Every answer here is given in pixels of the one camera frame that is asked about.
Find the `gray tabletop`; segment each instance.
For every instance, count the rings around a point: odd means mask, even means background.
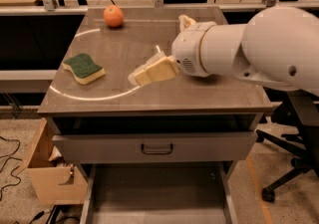
[[[65,59],[87,53],[106,74],[79,85],[69,71],[59,68],[38,114],[109,115],[115,113],[268,112],[271,104],[260,86],[221,76],[206,79],[179,73],[176,78],[135,88],[128,75],[157,52],[167,55],[179,33],[178,16],[225,24],[217,7],[123,8],[125,23],[111,29],[103,9],[89,9]]]

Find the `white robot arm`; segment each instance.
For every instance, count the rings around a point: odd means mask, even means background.
[[[172,56],[190,76],[230,76],[319,97],[319,19],[298,8],[268,8],[247,24],[193,24],[174,40]]]

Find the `floor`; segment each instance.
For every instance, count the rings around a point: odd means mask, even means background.
[[[11,156],[23,158],[39,123],[40,120],[37,118],[34,107],[24,107],[18,118],[12,118],[10,109],[2,109],[0,112],[0,135],[11,141],[0,140],[0,156],[12,154],[18,145],[15,140],[19,140],[20,147]],[[258,128],[278,136],[281,133],[295,132],[292,127],[274,124],[270,120],[268,123],[260,124]],[[291,157],[292,155],[285,150],[269,142],[263,142],[255,143],[246,160],[239,161],[229,180],[239,224],[318,223],[319,182],[313,171],[309,171],[277,189],[274,203],[265,202],[260,197],[262,187],[267,186],[291,168]],[[1,167],[6,158],[0,158]],[[20,163],[20,160],[10,159],[2,167],[1,187],[19,181],[18,178],[12,177],[10,172]],[[37,213],[48,208],[48,206],[44,207],[39,204],[28,172],[24,170],[18,177],[21,179],[20,184],[6,187],[2,191],[0,223],[30,223]],[[81,205],[66,209],[58,216],[57,220],[64,217],[80,218],[81,210]],[[48,216],[49,214],[45,214],[34,223],[46,223]],[[78,221],[69,218],[61,223],[72,224],[78,223]]]

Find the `green and yellow sponge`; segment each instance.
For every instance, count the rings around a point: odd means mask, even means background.
[[[81,85],[89,84],[105,74],[104,68],[94,63],[90,55],[81,53],[63,63],[63,68],[70,71]]]

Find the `orange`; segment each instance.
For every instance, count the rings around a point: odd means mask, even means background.
[[[124,22],[124,14],[119,6],[109,5],[103,12],[103,18],[110,27],[120,27]]]

